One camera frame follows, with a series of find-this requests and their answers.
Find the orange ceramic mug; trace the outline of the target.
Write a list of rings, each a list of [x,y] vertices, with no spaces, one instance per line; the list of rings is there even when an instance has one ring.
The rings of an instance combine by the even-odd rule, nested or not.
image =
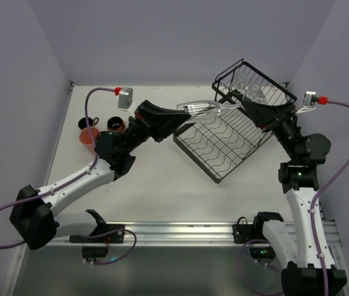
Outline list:
[[[107,120],[108,131],[124,132],[126,129],[126,123],[121,117],[111,117]]]

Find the pink tall tumbler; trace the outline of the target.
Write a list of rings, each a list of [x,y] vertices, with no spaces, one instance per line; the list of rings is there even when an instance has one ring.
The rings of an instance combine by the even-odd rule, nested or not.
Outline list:
[[[95,157],[96,153],[94,151],[94,144],[97,135],[100,133],[100,130],[94,126],[89,128],[84,128],[81,130],[79,135],[80,143]]]

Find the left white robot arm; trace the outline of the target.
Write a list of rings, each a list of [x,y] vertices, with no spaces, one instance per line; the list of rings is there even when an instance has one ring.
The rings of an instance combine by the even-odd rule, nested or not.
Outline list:
[[[131,152],[152,138],[161,142],[191,118],[189,109],[163,109],[148,100],[135,111],[124,131],[103,131],[95,138],[96,158],[80,171],[55,185],[34,189],[23,187],[10,214],[10,222],[30,249],[45,246],[61,235],[88,236],[101,227],[102,218],[91,210],[67,218],[62,212],[87,193],[109,184],[130,171]]]

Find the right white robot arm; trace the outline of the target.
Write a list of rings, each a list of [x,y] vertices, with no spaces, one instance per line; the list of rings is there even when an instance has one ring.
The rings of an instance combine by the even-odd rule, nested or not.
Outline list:
[[[284,295],[337,295],[347,283],[330,253],[319,211],[317,168],[326,161],[331,142],[323,134],[302,135],[297,114],[328,98],[309,93],[303,108],[293,102],[261,104],[243,99],[249,119],[264,132],[272,132],[290,157],[280,165],[278,178],[294,219],[295,239],[277,213],[259,213],[256,230],[270,243],[282,271]]]

